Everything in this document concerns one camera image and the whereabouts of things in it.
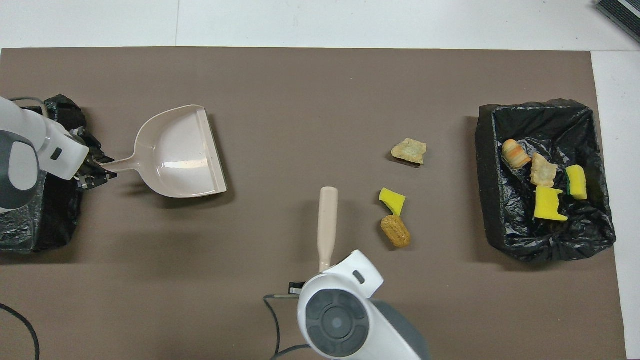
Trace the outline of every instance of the baked snack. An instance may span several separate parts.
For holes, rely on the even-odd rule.
[[[502,157],[509,163],[509,166],[518,170],[531,161],[529,155],[524,152],[522,146],[514,139],[509,139],[502,144]]]
[[[411,234],[400,217],[389,215],[382,219],[380,227],[395,247],[405,247],[411,243]]]

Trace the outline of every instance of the beige handle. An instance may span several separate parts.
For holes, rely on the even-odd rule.
[[[335,230],[338,223],[338,189],[324,187],[320,189],[320,207],[318,209],[318,255],[320,272],[331,266],[331,255],[335,245]]]
[[[100,164],[100,166],[107,171],[111,172],[125,172],[129,170],[136,170],[138,168],[138,162],[131,156],[127,159],[112,161],[111,163]]]

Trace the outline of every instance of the black cable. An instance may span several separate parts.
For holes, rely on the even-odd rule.
[[[8,307],[7,305],[0,304],[0,309],[5,310],[7,313],[10,313],[11,315],[18,318],[18,320],[22,321],[22,323],[27,327],[27,329],[29,329],[29,332],[31,333],[31,337],[33,338],[33,346],[35,347],[35,350],[36,350],[36,360],[38,360],[40,358],[40,342],[38,342],[38,335],[36,335],[36,331],[34,330],[33,326],[31,326],[31,323],[29,322],[29,320],[27,320],[27,318],[22,316],[16,310],[13,310],[12,308]]]
[[[276,351],[273,353],[273,356],[276,357],[278,355],[278,351],[280,351],[280,324],[278,323],[276,312],[273,311],[271,304],[269,304],[269,302],[267,301],[267,299],[273,299],[274,297],[275,295],[265,295],[263,296],[262,301],[264,301],[265,305],[267,305],[267,307],[269,308],[269,311],[271,311],[271,315],[273,315],[273,321],[275,321],[276,323]]]
[[[307,345],[307,344],[304,344],[304,345],[296,345],[296,346],[294,346],[294,347],[286,348],[285,350],[282,350],[281,352],[279,352],[279,353],[275,354],[275,355],[274,355],[270,360],[274,360],[274,359],[276,359],[277,357],[280,357],[280,356],[286,355],[286,354],[288,354],[289,352],[296,351],[296,350],[300,350],[301,348],[310,348],[310,347],[311,347],[311,346],[309,346],[309,345]]]

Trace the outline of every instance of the white table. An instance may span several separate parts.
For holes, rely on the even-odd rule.
[[[592,1],[0,1],[0,49],[93,46],[591,51],[627,357],[640,358],[640,44]]]

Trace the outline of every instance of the food scrap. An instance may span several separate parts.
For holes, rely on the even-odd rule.
[[[427,152],[427,144],[406,138],[403,142],[391,149],[394,158],[424,165],[424,153]]]
[[[389,215],[380,222],[382,231],[395,247],[406,247],[411,243],[411,234],[399,216]]]
[[[565,169],[568,181],[568,193],[576,200],[587,199],[587,179],[580,165],[572,165]]]
[[[562,194],[562,190],[538,186],[536,188],[536,209],[533,216],[547,220],[569,220],[568,217],[558,213],[558,207],[560,206],[558,195],[560,194]]]
[[[514,170],[522,168],[526,163],[531,161],[529,155],[524,152],[522,146],[514,139],[509,139],[502,144],[502,156]]]
[[[531,166],[531,183],[545,188],[554,187],[557,169],[557,165],[549,163],[544,156],[535,152]]]
[[[395,216],[399,217],[400,213],[402,213],[405,199],[406,197],[404,195],[394,193],[387,188],[380,190],[380,201],[384,202]]]

